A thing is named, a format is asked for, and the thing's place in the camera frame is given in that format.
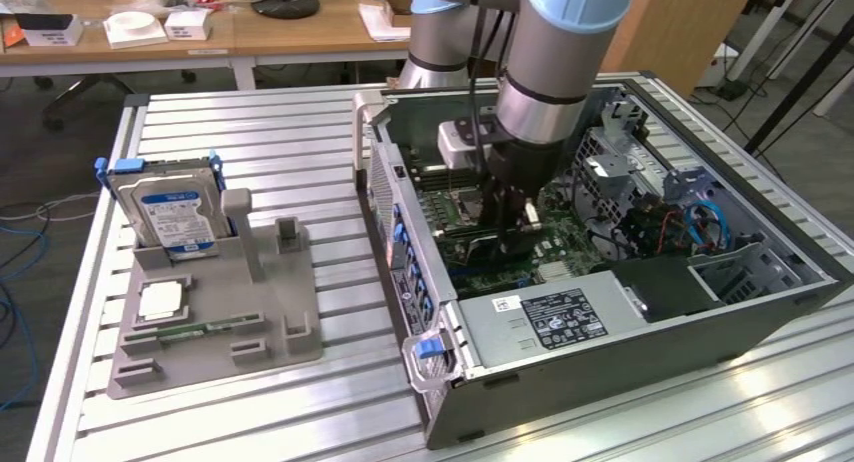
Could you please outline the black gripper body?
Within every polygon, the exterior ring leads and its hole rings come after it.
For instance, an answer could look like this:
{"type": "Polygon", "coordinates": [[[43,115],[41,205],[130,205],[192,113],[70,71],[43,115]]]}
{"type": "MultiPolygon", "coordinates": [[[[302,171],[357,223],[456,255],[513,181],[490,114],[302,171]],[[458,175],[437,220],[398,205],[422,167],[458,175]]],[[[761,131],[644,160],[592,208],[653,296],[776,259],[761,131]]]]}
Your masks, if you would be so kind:
{"type": "Polygon", "coordinates": [[[555,176],[561,154],[560,143],[510,140],[492,144],[486,156],[488,174],[502,186],[525,195],[537,195],[555,176]]]}

